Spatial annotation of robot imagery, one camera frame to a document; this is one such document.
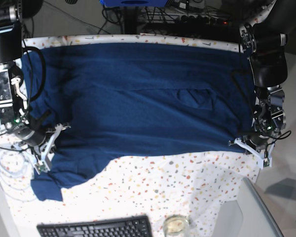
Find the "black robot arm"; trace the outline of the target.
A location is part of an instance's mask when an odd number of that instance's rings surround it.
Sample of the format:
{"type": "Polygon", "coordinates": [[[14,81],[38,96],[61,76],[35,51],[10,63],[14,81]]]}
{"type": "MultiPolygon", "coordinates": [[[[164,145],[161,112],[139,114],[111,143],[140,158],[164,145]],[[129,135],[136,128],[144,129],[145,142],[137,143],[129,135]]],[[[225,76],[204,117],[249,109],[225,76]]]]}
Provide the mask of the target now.
{"type": "Polygon", "coordinates": [[[296,27],[296,0],[273,0],[253,19],[249,12],[258,0],[237,0],[236,13],[239,24],[238,50],[247,53],[249,68],[241,67],[237,73],[249,76],[254,83],[256,102],[240,89],[253,119],[252,131],[244,133],[235,143],[248,152],[264,152],[268,158],[278,140],[286,139],[283,110],[285,93],[281,85],[288,77],[285,46],[289,33],[296,27]]]}
{"type": "Polygon", "coordinates": [[[45,112],[35,119],[30,115],[30,103],[39,98],[46,82],[46,62],[42,52],[26,46],[22,37],[23,12],[20,0],[0,0],[0,123],[6,134],[14,134],[25,142],[32,154],[41,156],[53,147],[51,135],[54,128],[42,128],[43,121],[49,116],[45,112]],[[24,74],[16,60],[29,51],[36,52],[41,61],[41,83],[35,95],[26,96],[21,92],[24,74]]]}

